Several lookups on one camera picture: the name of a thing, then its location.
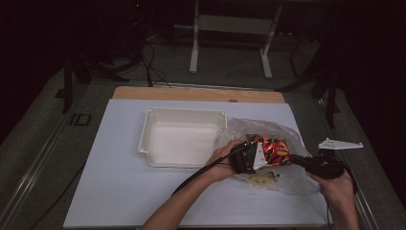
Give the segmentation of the white metal stand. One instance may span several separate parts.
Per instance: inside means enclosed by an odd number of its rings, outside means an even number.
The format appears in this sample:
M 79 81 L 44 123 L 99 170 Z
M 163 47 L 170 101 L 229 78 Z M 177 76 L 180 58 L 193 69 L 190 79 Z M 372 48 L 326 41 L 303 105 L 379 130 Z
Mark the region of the white metal stand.
M 268 80 L 273 78 L 269 60 L 269 51 L 282 14 L 281 5 L 277 5 L 273 8 L 271 13 L 272 17 L 270 19 L 265 19 L 201 13 L 199 7 L 202 0 L 192 1 L 192 53 L 189 66 L 189 72 L 191 74 L 196 74 L 198 69 L 199 34 L 201 31 L 208 31 L 232 34 L 264 35 L 266 37 L 266 41 L 259 49 L 260 63 L 264 77 Z

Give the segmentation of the black metal stand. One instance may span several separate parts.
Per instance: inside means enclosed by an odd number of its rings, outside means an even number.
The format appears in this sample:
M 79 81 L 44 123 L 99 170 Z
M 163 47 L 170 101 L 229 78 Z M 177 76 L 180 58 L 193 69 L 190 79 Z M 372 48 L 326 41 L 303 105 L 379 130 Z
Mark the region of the black metal stand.
M 127 79 L 120 77 L 119 72 L 128 70 L 134 66 L 134 62 L 130 61 L 118 67 L 106 67 L 88 57 L 85 54 L 74 53 L 66 57 L 64 60 L 63 68 L 63 88 L 56 92 L 56 98 L 64 100 L 64 107 L 62 112 L 67 113 L 73 104 L 73 73 L 78 71 L 79 81 L 88 83 L 91 80 L 88 69 L 93 69 L 101 72 L 103 75 L 112 79 L 113 81 L 127 81 Z
M 338 83 L 338 57 L 335 52 L 319 48 L 298 80 L 276 88 L 277 92 L 290 92 L 313 81 L 314 85 L 310 90 L 312 98 L 321 100 L 327 93 L 326 119 L 332 128 L 335 128 L 333 119 Z

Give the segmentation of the red snack packet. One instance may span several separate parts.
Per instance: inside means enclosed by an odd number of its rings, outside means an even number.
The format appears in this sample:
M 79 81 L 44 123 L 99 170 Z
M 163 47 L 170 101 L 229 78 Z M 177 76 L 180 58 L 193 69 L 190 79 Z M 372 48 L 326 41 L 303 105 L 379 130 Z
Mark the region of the red snack packet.
M 248 135 L 250 143 L 255 146 L 254 169 L 290 164 L 290 150 L 284 139 L 264 137 L 257 134 Z

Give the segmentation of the person's left hand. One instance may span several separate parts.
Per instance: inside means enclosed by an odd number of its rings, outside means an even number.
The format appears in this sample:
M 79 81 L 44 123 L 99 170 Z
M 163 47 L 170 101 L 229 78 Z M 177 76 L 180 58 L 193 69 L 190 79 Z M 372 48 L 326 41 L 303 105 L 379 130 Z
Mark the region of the person's left hand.
M 207 165 L 213 163 L 219 158 L 223 158 L 222 161 L 215 164 L 213 167 L 208 169 L 203 173 L 203 176 L 210 181 L 211 183 L 222 181 L 235 174 L 235 171 L 231 168 L 229 164 L 229 159 L 226 158 L 226 155 L 230 153 L 232 148 L 241 144 L 242 140 L 230 141 L 226 146 L 216 149 L 212 156 L 209 158 Z

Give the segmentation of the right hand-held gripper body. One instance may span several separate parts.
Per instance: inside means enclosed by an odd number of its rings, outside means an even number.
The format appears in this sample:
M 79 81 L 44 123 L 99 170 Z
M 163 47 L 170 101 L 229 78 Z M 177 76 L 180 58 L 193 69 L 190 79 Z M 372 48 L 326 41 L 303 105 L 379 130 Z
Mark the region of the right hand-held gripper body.
M 319 150 L 323 150 L 319 156 L 300 157 L 300 165 L 312 174 L 323 179 L 334 179 L 340 177 L 344 172 L 350 173 L 350 166 L 334 155 L 336 150 L 362 149 L 362 143 L 351 143 L 345 141 L 332 140 L 327 138 L 318 145 Z

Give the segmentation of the white table mat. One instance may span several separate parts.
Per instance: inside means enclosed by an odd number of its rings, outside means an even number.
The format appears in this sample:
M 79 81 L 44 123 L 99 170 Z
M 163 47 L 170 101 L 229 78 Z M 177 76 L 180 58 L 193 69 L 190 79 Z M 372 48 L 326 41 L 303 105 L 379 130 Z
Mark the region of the white table mat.
M 138 152 L 151 107 L 223 110 L 236 118 L 272 121 L 295 128 L 286 103 L 215 103 L 110 100 L 64 225 L 136 227 L 192 174 L 190 169 L 152 168 Z M 319 193 L 286 195 L 254 189 L 232 177 L 208 188 L 183 218 L 185 227 L 287 227 L 327 223 Z

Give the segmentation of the clear plastic bag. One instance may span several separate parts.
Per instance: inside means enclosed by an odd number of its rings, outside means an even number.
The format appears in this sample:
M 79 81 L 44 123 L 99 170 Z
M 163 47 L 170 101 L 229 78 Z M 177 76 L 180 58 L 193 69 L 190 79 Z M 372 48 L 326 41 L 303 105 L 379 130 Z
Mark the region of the clear plastic bag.
M 214 148 L 225 146 L 231 140 L 244 140 L 250 143 L 248 135 L 257 134 L 264 137 L 284 139 L 290 153 L 310 157 L 311 154 L 302 144 L 300 135 L 292 128 L 273 122 L 260 120 L 233 118 L 226 128 L 221 129 L 215 139 Z M 250 180 L 253 175 L 273 177 L 276 182 L 271 185 L 262 185 Z M 236 178 L 245 182 L 252 188 L 273 190 L 295 196 L 307 196 L 316 193 L 320 186 L 312 181 L 305 170 L 298 165 L 284 165 L 275 167 L 262 167 L 255 173 L 237 174 Z

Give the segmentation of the white plastic bin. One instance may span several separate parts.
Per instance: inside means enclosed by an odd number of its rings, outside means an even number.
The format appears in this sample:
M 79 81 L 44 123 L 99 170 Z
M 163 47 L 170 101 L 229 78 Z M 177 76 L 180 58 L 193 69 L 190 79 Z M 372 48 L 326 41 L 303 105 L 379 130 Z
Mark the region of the white plastic bin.
M 151 107 L 138 152 L 151 167 L 201 168 L 212 154 L 217 133 L 226 127 L 222 110 Z

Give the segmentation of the person's right hand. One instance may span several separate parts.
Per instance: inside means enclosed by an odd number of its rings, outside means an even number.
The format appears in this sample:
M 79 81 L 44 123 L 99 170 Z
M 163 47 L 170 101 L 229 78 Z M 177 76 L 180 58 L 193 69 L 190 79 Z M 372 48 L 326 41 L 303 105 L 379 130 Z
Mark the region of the person's right hand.
M 311 172 L 306 174 L 320 184 L 320 191 L 328 200 L 347 200 L 354 196 L 352 179 L 347 171 L 334 179 L 323 179 Z

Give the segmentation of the small yellow packet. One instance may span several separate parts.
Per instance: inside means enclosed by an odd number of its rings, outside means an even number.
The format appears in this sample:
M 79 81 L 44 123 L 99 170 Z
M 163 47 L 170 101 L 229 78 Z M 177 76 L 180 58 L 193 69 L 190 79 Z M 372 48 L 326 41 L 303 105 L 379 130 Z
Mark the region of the small yellow packet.
M 271 185 L 276 182 L 276 180 L 273 177 L 263 175 L 253 175 L 250 177 L 250 180 L 262 185 Z

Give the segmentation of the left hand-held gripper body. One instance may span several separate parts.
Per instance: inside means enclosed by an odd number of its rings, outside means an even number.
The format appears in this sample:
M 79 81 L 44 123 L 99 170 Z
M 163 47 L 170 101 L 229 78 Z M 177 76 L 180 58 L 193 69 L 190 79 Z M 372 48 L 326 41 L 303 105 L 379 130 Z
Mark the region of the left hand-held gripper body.
M 267 164 L 262 142 L 244 142 L 233 147 L 230 151 L 229 161 L 237 174 L 252 174 Z

